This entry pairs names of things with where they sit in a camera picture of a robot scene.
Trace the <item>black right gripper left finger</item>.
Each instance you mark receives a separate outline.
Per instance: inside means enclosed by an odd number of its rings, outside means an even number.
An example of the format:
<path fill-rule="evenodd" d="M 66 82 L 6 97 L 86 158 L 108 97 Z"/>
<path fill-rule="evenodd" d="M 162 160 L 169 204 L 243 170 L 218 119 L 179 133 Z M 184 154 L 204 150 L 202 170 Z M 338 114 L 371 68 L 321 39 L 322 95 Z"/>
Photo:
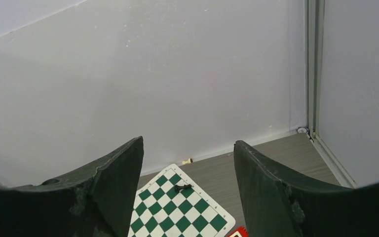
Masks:
<path fill-rule="evenodd" d="M 0 237 L 125 237 L 144 157 L 136 137 L 40 185 L 0 188 Z"/>

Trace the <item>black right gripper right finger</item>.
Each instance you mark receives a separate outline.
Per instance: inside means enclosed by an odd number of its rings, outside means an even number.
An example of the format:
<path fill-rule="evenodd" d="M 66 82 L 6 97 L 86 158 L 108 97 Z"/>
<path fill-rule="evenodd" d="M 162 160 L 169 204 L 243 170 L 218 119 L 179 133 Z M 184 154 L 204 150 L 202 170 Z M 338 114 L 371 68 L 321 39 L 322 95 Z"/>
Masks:
<path fill-rule="evenodd" d="M 379 237 L 379 183 L 326 183 L 234 144 L 234 168 L 251 237 Z"/>

